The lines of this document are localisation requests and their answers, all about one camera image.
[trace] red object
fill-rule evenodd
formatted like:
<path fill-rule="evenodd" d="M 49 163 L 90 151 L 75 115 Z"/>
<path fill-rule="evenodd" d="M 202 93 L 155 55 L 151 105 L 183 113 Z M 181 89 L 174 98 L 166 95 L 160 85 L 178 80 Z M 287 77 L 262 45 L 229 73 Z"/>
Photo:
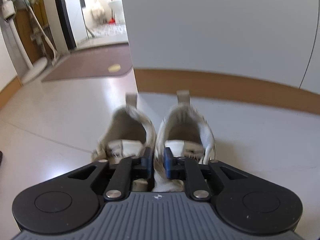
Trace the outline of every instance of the red object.
<path fill-rule="evenodd" d="M 116 23 L 116 20 L 112 17 L 111 20 L 108 21 L 108 24 Z"/>
<path fill-rule="evenodd" d="M 114 23 L 116 23 L 116 20 L 113 18 L 113 10 L 111 10 L 111 20 L 108 21 L 108 24 L 114 24 Z"/>

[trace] black door frame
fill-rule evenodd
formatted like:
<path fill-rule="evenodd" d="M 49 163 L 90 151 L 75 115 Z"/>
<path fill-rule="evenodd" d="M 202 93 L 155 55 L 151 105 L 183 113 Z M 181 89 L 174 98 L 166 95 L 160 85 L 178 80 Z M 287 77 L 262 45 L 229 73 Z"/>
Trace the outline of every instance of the black door frame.
<path fill-rule="evenodd" d="M 64 39 L 69 50 L 73 50 L 77 47 L 75 38 L 73 37 L 69 16 L 67 12 L 67 6 L 65 0 L 56 0 L 56 7 L 59 15 L 61 29 Z"/>

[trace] white sneaker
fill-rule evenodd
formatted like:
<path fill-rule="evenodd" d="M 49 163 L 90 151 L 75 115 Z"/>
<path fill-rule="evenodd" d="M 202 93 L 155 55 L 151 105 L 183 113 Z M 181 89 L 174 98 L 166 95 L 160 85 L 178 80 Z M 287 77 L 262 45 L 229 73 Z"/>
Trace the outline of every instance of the white sneaker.
<path fill-rule="evenodd" d="M 192 157 L 199 164 L 208 164 L 216 157 L 212 131 L 204 117 L 190 105 L 189 91 L 178 91 L 177 95 L 178 105 L 162 121 L 156 139 L 154 192 L 183 191 L 182 181 L 166 178 L 163 167 L 165 147 L 171 149 L 174 157 Z"/>
<path fill-rule="evenodd" d="M 143 156 L 146 147 L 154 150 L 155 128 L 151 120 L 136 107 L 137 95 L 127 94 L 126 106 L 114 112 L 108 130 L 91 155 L 92 161 L 107 159 L 110 164 L 116 164 L 126 157 Z M 145 180 L 136 180 L 132 190 L 144 191 L 145 186 Z"/>

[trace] ribbed gray surface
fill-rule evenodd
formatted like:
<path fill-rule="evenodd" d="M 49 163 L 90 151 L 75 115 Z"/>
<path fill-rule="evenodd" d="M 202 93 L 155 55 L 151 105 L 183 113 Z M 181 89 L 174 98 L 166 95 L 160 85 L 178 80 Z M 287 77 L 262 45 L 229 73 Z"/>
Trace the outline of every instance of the ribbed gray surface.
<path fill-rule="evenodd" d="M 302 240 L 293 232 L 249 236 L 225 225 L 210 204 L 188 199 L 184 192 L 132 192 L 124 201 L 108 203 L 90 225 L 62 236 L 23 231 L 15 240 Z"/>

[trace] white pipe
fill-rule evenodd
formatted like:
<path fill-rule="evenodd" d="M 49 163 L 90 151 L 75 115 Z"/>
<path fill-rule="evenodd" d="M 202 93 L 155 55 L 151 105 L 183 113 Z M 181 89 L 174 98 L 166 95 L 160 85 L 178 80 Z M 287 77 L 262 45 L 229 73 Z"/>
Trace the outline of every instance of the white pipe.
<path fill-rule="evenodd" d="M 55 61 L 57 60 L 57 51 L 56 51 L 56 49 L 54 48 L 53 44 L 51 43 L 51 41 L 49 40 L 49 38 L 47 37 L 47 35 L 45 35 L 44 30 L 42 29 L 40 23 L 38 22 L 38 19 L 37 19 L 35 13 L 33 12 L 32 8 L 31 8 L 31 6 L 30 6 L 29 0 L 25 0 L 25 4 L 27 5 L 29 11 L 31 12 L 32 16 L 34 17 L 34 19 L 35 19 L 35 21 L 36 21 L 36 23 L 37 23 L 40 31 L 42 32 L 42 34 L 43 34 L 43 36 L 44 36 L 45 41 L 48 43 L 50 49 L 53 51 L 53 61 L 55 62 Z"/>
<path fill-rule="evenodd" d="M 32 65 L 32 63 L 31 63 L 31 61 L 30 61 L 30 59 L 29 59 L 28 54 L 26 53 L 26 50 L 25 50 L 24 47 L 23 47 L 23 44 L 22 44 L 22 42 L 21 42 L 21 40 L 20 40 L 19 34 L 18 34 L 18 32 L 17 32 L 17 29 L 16 29 L 16 26 L 14 25 L 14 22 L 13 22 L 12 19 L 9 20 L 9 26 L 10 26 L 10 28 L 11 28 L 11 30 L 12 30 L 13 37 L 14 37 L 14 39 L 16 40 L 16 43 L 17 43 L 17 45 L 18 45 L 18 48 L 19 48 L 19 50 L 20 50 L 20 52 L 21 52 L 21 54 L 22 54 L 22 57 L 24 58 L 24 60 L 25 60 L 25 62 L 26 62 L 26 64 L 27 64 L 28 68 L 29 68 L 29 69 L 33 69 L 33 65 Z"/>

